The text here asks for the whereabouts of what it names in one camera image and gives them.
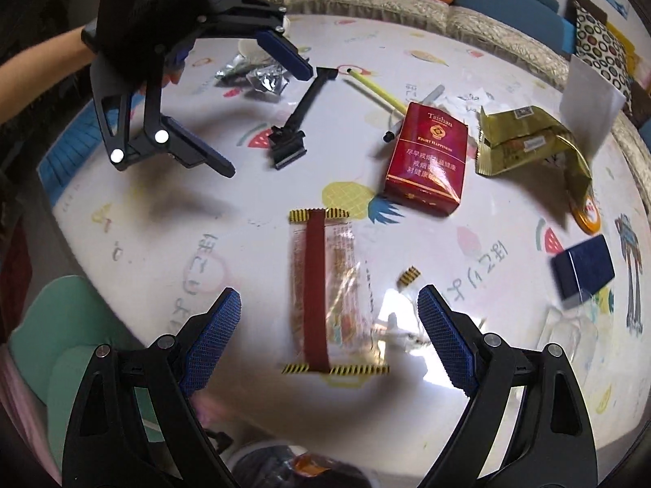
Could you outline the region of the forearm of left arm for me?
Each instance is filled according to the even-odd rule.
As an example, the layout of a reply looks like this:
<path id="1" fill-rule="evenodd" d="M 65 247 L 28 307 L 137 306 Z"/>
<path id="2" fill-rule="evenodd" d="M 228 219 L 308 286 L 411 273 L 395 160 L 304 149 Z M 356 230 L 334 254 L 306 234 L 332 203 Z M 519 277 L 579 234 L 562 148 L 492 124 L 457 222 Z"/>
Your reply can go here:
<path id="1" fill-rule="evenodd" d="M 95 53 L 80 26 L 27 48 L 1 65 L 0 124 L 4 124 L 63 79 L 90 65 Z"/>

